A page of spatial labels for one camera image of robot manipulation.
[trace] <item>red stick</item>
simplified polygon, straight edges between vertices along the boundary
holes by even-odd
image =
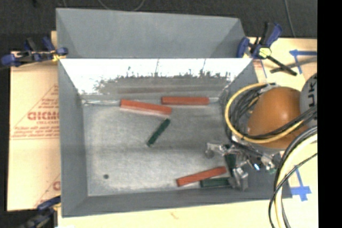
[[[161,97],[163,105],[208,105],[208,97]]]
[[[203,179],[215,177],[215,176],[224,174],[226,172],[227,172],[226,168],[224,166],[220,166],[220,167],[216,167],[216,168],[213,168],[210,170],[202,171],[200,173],[196,173],[196,174],[192,174],[192,175],[185,176],[182,178],[178,178],[176,180],[176,182],[177,182],[178,186],[183,186],[186,184],[198,182],[198,181],[203,180]]]
[[[168,106],[161,106],[161,105],[156,105],[156,104],[143,103],[139,101],[125,100],[125,99],[121,100],[120,107],[126,108],[126,109],[137,110],[137,111],[145,111],[149,113],[163,114],[163,115],[170,115],[172,112],[172,108]]]

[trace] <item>brown ball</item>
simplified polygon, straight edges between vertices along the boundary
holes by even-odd
[[[251,136],[267,134],[300,115],[300,91],[289,87],[275,87],[263,93],[256,102],[247,123]],[[306,127],[302,127],[283,138],[261,144],[265,147],[286,149],[290,142]]]

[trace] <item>gray cardboard box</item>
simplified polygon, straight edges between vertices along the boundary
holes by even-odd
[[[273,177],[250,172],[245,192],[177,187],[176,179],[217,166],[208,141],[225,142],[220,95],[258,81],[237,59],[239,19],[57,9],[63,216],[269,199]],[[160,104],[162,96],[205,96],[207,106],[173,107],[170,125],[146,141],[164,116],[123,111],[121,99]]]

